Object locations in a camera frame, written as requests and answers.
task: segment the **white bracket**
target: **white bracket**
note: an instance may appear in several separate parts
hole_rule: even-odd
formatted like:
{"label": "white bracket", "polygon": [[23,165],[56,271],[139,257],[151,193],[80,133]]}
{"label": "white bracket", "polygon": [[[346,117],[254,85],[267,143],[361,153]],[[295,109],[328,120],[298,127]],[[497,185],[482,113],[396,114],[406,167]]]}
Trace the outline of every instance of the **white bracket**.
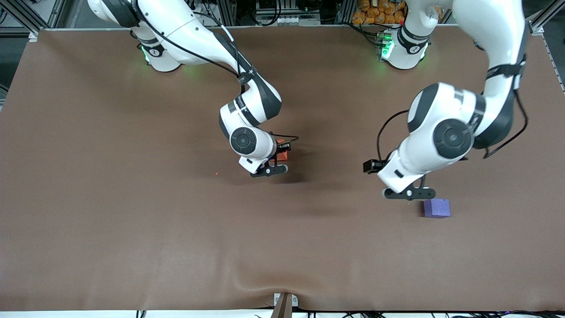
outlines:
{"label": "white bracket", "polygon": [[28,35],[29,42],[37,42],[37,36],[33,33]]}
{"label": "white bracket", "polygon": [[[292,307],[298,307],[298,297],[293,294],[291,294],[290,296],[292,297]],[[275,294],[273,306],[277,305],[277,302],[279,302],[279,297],[281,297],[280,293]]]}

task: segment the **table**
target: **table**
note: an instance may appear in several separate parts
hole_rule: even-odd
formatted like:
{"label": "table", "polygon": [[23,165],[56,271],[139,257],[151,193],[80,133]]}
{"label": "table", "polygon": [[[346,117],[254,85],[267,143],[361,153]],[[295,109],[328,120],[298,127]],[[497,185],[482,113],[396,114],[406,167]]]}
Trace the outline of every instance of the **table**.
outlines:
{"label": "table", "polygon": [[282,291],[308,310],[565,309],[565,96],[541,37],[520,90],[530,127],[430,174],[453,215],[430,220],[362,163],[430,83],[481,92],[469,37],[438,27],[400,71],[345,27],[233,35],[282,96],[262,128],[300,136],[285,175],[238,165],[217,124],[239,91],[224,70],[157,73],[127,31],[28,44],[0,113],[0,309],[254,308]]}

